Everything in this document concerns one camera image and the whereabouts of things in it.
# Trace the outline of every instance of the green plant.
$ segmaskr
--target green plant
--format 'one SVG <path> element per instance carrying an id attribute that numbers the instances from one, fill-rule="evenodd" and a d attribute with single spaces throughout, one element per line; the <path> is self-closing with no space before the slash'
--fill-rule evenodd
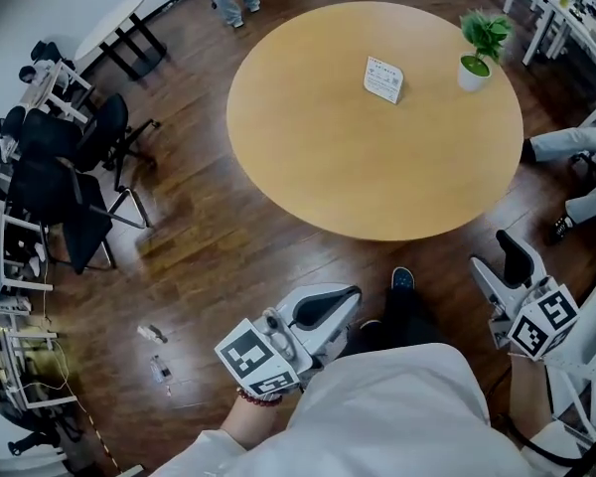
<path id="1" fill-rule="evenodd" d="M 487 16 L 481 11 L 471 11 L 461 17 L 461 31 L 466 41 L 475 47 L 475 58 L 481 62 L 483 57 L 490 57 L 499 63 L 502 42 L 512 29 L 506 16 Z"/>

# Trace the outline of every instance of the table card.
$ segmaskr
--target table card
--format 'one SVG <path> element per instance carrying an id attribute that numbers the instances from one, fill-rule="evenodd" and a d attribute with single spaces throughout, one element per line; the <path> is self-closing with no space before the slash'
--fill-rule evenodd
<path id="1" fill-rule="evenodd" d="M 373 57 L 367 61 L 365 88 L 375 95 L 397 104 L 404 74 L 400 69 Z"/>

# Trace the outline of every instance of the small round table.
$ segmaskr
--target small round table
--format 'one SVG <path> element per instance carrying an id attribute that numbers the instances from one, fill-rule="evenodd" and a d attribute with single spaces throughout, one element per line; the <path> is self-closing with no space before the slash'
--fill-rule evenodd
<path id="1" fill-rule="evenodd" d="M 472 47 L 432 14 L 381 2 L 308 12 L 260 41 L 227 101 L 233 151 L 294 216 L 357 239 L 408 240 L 458 228 L 508 188 L 522 114 L 504 72 L 468 93 Z M 364 89 L 368 56 L 400 68 L 392 104 Z"/>

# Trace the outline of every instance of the white flower pot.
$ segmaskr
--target white flower pot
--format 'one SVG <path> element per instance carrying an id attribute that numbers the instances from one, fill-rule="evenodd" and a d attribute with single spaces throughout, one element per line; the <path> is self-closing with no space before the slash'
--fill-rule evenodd
<path id="1" fill-rule="evenodd" d="M 472 56 L 473 56 L 472 53 L 464 53 L 459 58 L 459 86 L 465 91 L 479 90 L 484 84 L 486 84 L 486 82 L 490 79 L 490 76 L 493 73 L 492 70 L 490 69 L 490 66 L 488 66 L 488 68 L 489 68 L 488 75 L 485 77 L 477 76 L 474 73 L 471 73 L 470 71 L 468 71 L 464 67 L 464 65 L 461 63 L 461 59 L 463 59 L 464 57 L 472 57 Z"/>

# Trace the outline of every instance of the black strap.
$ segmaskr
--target black strap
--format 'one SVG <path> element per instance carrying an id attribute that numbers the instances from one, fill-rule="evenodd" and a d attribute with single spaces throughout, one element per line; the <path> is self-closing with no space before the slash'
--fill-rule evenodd
<path id="1" fill-rule="evenodd" d="M 510 433 L 513 435 L 514 438 L 516 438 L 518 441 L 520 441 L 528 449 L 536 452 L 536 454 L 538 454 L 540 456 L 543 456 L 545 459 L 551 461 L 552 463 L 555 463 L 558 466 L 565 466 L 565 467 L 569 468 L 569 467 L 574 466 L 576 463 L 578 463 L 582 459 L 582 458 L 571 458 L 571 457 L 558 456 L 556 454 L 552 454 L 551 452 L 548 452 L 547 450 L 539 447 L 535 443 L 532 443 L 528 438 L 523 436 L 523 434 L 515 426 L 515 423 L 512 421 L 511 418 L 509 418 L 505 414 L 502 414 L 502 417 L 506 421 L 508 430 L 510 431 Z"/>

